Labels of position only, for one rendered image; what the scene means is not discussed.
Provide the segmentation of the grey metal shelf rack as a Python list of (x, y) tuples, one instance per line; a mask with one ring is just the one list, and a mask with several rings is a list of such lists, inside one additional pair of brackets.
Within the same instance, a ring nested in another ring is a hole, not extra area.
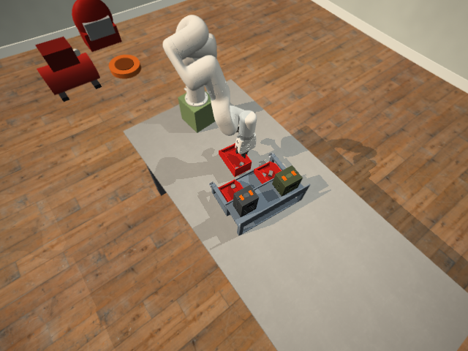
[[(273, 152), (269, 153), (268, 156), (270, 158), (270, 162), (275, 162), (281, 170), (286, 169)], [(257, 176), (254, 174), (254, 170), (236, 178), (235, 180), (238, 181), (243, 188), (250, 185), (259, 197), (256, 209), (242, 217), (239, 216), (238, 212), (234, 208), (233, 200), (227, 202), (214, 182), (210, 182), (209, 186), (226, 216), (231, 215), (237, 224), (238, 235), (242, 235), (253, 227), (256, 227), (265, 220), (270, 219), (272, 216), (275, 216), (286, 208), (289, 208), (302, 200), (310, 186), (310, 184), (308, 184), (303, 187), (300, 183), (297, 189), (281, 196), (272, 184), (273, 178), (264, 184), (261, 184)]]

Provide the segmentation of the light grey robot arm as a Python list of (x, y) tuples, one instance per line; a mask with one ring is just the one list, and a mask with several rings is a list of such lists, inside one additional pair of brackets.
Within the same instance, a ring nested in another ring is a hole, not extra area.
[(253, 139), (257, 115), (230, 105), (230, 89), (216, 59), (216, 39), (209, 34), (204, 20), (188, 15), (180, 21), (176, 32), (164, 40), (163, 48), (186, 85), (186, 103), (193, 107), (204, 105), (208, 101), (207, 93), (204, 97), (206, 88), (220, 131), (228, 136), (238, 132), (237, 138), (242, 140)]

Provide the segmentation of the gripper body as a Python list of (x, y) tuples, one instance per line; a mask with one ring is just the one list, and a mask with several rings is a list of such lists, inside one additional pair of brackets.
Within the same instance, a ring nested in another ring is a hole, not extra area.
[(240, 138), (236, 139), (235, 147), (238, 147), (238, 153), (243, 154), (247, 151), (252, 150), (256, 146), (256, 134), (254, 133), (254, 138), (252, 140), (242, 140)]

